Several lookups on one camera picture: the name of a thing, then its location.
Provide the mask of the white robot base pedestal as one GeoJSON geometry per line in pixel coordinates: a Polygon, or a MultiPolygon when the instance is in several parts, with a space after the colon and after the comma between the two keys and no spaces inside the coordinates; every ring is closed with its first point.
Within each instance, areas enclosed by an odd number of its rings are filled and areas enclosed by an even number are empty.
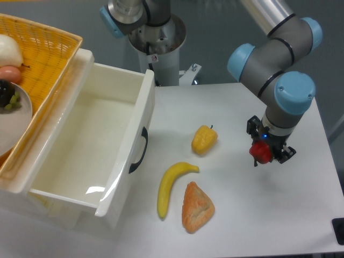
{"type": "Polygon", "coordinates": [[[157,87],[197,83],[202,66],[193,63],[186,70],[180,69],[180,49],[186,40],[186,27],[178,16],[171,15],[162,26],[143,25],[131,32],[128,39],[138,54],[141,71],[153,71],[157,87]]]}

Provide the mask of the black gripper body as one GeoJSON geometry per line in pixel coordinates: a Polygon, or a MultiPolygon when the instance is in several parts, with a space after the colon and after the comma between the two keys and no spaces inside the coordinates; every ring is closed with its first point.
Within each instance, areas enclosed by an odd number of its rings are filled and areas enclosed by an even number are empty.
{"type": "Polygon", "coordinates": [[[281,152],[283,147],[286,145],[287,139],[288,135],[275,135],[269,127],[259,125],[255,142],[263,141],[269,146],[271,152],[281,152]]]}

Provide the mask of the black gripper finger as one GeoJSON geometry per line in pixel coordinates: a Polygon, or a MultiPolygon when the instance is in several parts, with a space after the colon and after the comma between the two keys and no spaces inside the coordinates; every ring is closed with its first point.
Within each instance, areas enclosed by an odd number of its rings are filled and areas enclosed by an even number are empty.
{"type": "Polygon", "coordinates": [[[280,163],[283,164],[289,159],[291,159],[296,154],[296,150],[289,146],[284,146],[275,159],[280,163]]]}
{"type": "Polygon", "coordinates": [[[250,135],[252,140],[259,140],[259,125],[261,121],[257,116],[252,116],[247,121],[247,134],[250,135]]]}

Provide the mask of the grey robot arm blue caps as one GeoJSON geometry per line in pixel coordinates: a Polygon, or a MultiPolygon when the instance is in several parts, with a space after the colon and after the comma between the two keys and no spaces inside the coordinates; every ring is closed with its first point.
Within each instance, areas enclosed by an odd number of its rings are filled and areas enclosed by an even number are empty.
{"type": "MultiPolygon", "coordinates": [[[[267,107],[262,118],[247,122],[255,164],[283,163],[295,155],[287,139],[316,94],[313,80],[290,67],[321,44],[323,32],[317,21],[298,18],[285,1],[242,1],[242,5],[268,42],[261,47],[239,46],[227,69],[267,107]]],[[[153,71],[157,86],[181,85],[179,50],[186,29],[172,14],[169,1],[109,1],[100,15],[114,37],[128,37],[141,69],[153,71]]]]}

